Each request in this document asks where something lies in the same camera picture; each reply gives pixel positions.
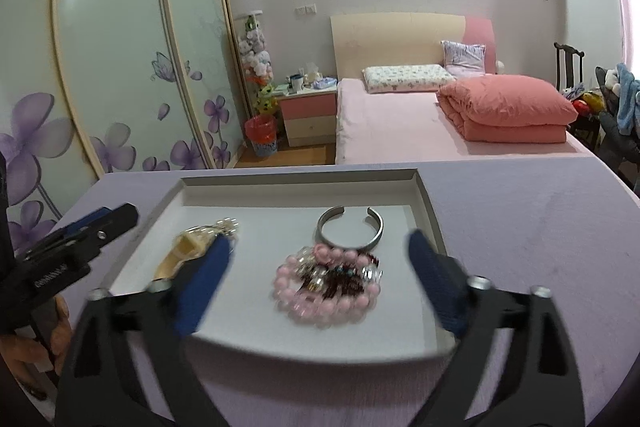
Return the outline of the person's hand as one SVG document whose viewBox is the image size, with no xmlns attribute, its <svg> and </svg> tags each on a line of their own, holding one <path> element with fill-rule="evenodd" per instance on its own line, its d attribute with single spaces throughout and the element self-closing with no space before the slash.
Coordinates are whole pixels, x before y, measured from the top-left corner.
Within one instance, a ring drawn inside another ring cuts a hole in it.
<svg viewBox="0 0 640 427">
<path fill-rule="evenodd" d="M 60 376 L 70 340 L 72 340 L 73 329 L 70 325 L 70 310 L 64 298 L 56 295 L 54 301 L 56 312 L 58 312 L 58 324 L 51 333 L 49 347 L 55 357 L 54 371 Z M 27 369 L 29 364 L 49 360 L 47 349 L 41 343 L 27 337 L 2 335 L 1 354 L 12 375 L 25 389 L 38 393 L 44 392 L 40 382 Z"/>
</svg>

